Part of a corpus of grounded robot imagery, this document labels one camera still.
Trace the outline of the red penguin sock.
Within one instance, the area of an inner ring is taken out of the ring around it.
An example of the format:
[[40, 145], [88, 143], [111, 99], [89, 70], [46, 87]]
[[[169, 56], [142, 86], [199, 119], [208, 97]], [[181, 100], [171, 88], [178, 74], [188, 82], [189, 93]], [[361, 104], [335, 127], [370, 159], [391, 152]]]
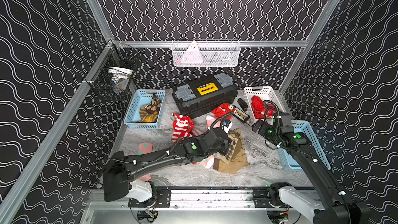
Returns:
[[272, 117], [276, 113], [276, 108], [273, 104], [266, 103], [260, 97], [254, 95], [251, 98], [251, 109], [255, 119], [264, 119], [264, 117]]

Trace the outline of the red santa striped sock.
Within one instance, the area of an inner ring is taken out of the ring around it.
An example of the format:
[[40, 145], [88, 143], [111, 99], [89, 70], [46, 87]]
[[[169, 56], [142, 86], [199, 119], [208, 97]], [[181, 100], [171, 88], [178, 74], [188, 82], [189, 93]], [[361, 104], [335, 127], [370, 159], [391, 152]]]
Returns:
[[190, 117], [184, 116], [181, 114], [172, 113], [172, 115], [175, 119], [173, 122], [174, 133], [172, 135], [172, 142], [176, 143], [180, 137], [183, 137], [183, 138], [193, 137], [194, 136], [193, 135], [193, 128], [194, 128], [193, 120]]

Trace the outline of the brown argyle sock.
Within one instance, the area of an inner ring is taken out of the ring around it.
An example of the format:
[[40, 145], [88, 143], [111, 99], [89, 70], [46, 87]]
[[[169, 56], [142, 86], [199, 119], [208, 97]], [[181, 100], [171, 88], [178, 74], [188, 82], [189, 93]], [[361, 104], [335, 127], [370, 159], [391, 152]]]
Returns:
[[149, 114], [153, 114], [155, 112], [160, 112], [160, 108], [162, 105], [162, 101], [158, 98], [157, 95], [153, 94], [151, 102], [145, 107], [145, 110]]

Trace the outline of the yellow brown plaid sock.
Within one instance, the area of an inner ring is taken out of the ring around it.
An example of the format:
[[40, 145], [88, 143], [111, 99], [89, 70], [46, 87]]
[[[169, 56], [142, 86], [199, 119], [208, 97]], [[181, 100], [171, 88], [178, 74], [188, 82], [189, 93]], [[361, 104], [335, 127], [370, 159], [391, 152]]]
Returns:
[[142, 123], [155, 123], [158, 119], [159, 113], [155, 112], [153, 114], [140, 112], [140, 122]]

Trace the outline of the tan argyle sock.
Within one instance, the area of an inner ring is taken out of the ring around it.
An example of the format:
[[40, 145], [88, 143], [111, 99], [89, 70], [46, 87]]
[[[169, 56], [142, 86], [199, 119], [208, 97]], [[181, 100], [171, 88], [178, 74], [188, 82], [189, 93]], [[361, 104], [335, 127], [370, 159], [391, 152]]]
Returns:
[[230, 162], [247, 162], [241, 129], [230, 130], [228, 137], [231, 140], [231, 145], [227, 154], [221, 157], [222, 161], [226, 164]]

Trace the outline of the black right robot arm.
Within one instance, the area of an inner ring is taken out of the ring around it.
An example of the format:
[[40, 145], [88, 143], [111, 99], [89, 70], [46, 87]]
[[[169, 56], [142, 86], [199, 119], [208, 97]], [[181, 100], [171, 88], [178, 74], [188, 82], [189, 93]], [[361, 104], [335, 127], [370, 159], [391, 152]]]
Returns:
[[278, 150], [285, 150], [306, 174], [319, 201], [297, 192], [292, 186], [277, 190], [280, 202], [296, 209], [313, 224], [367, 224], [371, 210], [355, 200], [332, 175], [325, 154], [307, 121], [293, 121], [290, 114], [276, 112], [272, 118], [257, 120], [252, 130]]

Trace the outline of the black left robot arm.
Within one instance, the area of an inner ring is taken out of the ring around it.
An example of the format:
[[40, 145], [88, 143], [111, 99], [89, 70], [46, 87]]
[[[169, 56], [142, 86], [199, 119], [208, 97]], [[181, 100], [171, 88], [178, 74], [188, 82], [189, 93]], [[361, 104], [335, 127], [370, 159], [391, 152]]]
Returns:
[[126, 156], [118, 151], [109, 158], [103, 170], [104, 200], [112, 202], [133, 191], [132, 183], [154, 171], [198, 163], [215, 153], [226, 155], [232, 140], [220, 127], [209, 129], [199, 136], [180, 137], [170, 148]]

